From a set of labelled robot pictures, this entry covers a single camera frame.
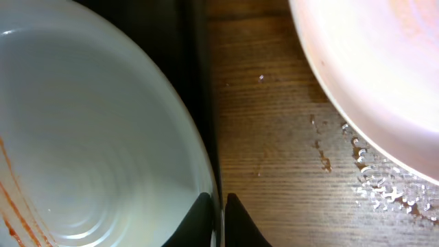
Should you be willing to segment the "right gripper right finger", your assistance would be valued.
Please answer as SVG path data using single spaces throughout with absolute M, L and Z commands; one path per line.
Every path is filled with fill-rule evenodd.
M 235 193 L 227 196 L 225 247 L 272 247 Z

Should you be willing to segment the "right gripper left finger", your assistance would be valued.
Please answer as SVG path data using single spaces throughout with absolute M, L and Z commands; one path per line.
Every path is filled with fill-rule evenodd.
M 209 247 L 213 232 L 213 203 L 203 192 L 163 247 Z

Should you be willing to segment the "pale green plate with ketchup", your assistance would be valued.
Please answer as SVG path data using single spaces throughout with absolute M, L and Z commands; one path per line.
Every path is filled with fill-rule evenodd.
M 1 245 L 163 246 L 213 172 L 151 58 L 73 1 L 1 2 Z

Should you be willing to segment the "pink white plate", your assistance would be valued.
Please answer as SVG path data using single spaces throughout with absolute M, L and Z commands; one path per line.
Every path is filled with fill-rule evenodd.
M 438 182 L 437 0 L 291 0 L 313 74 L 393 162 Z

